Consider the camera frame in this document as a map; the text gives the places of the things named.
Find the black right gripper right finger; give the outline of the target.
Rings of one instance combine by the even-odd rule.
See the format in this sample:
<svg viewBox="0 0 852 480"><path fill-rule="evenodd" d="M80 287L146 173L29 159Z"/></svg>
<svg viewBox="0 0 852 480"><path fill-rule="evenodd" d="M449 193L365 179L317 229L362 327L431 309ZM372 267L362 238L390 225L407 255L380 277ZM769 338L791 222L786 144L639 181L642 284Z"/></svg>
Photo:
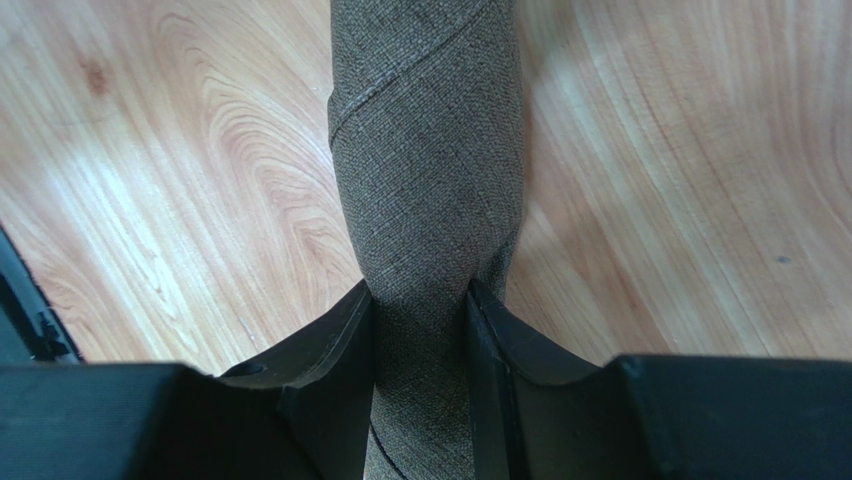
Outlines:
<svg viewBox="0 0 852 480"><path fill-rule="evenodd" d="M847 479L843 361L621 355L596 366L466 300L479 479Z"/></svg>

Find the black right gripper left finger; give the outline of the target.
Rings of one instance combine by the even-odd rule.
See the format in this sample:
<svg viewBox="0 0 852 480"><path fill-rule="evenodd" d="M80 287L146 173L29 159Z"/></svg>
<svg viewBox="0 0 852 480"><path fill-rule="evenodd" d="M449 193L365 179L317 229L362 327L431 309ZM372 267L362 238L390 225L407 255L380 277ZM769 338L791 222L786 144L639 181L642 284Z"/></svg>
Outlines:
<svg viewBox="0 0 852 480"><path fill-rule="evenodd" d="M5 479L359 479L373 299L328 312L214 377L180 363L1 371Z"/></svg>

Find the brown cloth napkin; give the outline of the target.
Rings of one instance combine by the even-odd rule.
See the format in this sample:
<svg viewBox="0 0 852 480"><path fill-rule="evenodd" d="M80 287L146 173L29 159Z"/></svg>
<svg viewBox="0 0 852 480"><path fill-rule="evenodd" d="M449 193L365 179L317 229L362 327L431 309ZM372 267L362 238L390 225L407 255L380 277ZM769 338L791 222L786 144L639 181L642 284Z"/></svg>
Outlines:
<svg viewBox="0 0 852 480"><path fill-rule="evenodd" d="M371 479L474 475L464 304L495 294L522 219L511 1L334 1L329 147L376 303Z"/></svg>

